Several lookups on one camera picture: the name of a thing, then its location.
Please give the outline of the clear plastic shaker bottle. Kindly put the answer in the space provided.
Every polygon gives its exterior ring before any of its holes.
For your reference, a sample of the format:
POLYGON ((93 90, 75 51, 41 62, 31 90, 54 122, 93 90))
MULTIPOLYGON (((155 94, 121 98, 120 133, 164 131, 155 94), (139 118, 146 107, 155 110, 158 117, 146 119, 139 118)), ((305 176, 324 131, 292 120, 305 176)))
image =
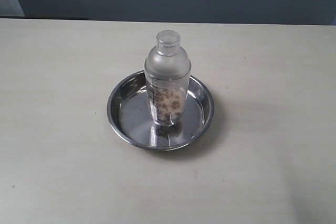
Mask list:
POLYGON ((156 125, 179 123, 184 112, 191 61, 180 45, 180 35, 163 30, 144 62, 146 92, 151 117, 156 125))

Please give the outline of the round steel pan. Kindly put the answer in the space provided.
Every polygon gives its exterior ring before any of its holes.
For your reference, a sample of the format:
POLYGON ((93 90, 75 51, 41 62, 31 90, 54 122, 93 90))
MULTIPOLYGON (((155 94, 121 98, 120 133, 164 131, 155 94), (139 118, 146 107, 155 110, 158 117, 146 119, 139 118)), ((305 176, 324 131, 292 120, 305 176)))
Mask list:
POLYGON ((146 86, 143 71, 123 79, 107 103, 108 121, 127 143, 151 151, 172 151, 195 142, 209 128, 214 101, 194 76, 188 90, 146 86))

